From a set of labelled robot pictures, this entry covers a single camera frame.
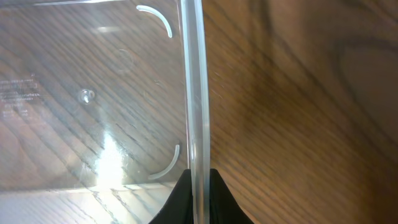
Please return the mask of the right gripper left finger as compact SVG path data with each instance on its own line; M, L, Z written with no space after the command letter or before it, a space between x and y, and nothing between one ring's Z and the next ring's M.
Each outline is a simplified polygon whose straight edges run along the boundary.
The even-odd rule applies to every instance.
M190 169L183 171L164 206L149 224L193 224L193 194Z

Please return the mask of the clear plastic container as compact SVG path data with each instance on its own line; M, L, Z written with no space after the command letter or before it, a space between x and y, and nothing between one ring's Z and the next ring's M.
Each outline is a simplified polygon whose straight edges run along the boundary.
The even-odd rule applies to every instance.
M210 222L201 1L1 2L1 222Z

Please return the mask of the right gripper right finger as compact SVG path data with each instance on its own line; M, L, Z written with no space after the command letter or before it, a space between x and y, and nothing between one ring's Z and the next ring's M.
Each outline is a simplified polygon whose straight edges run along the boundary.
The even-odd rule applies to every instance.
M210 169L210 223L253 224L216 169Z

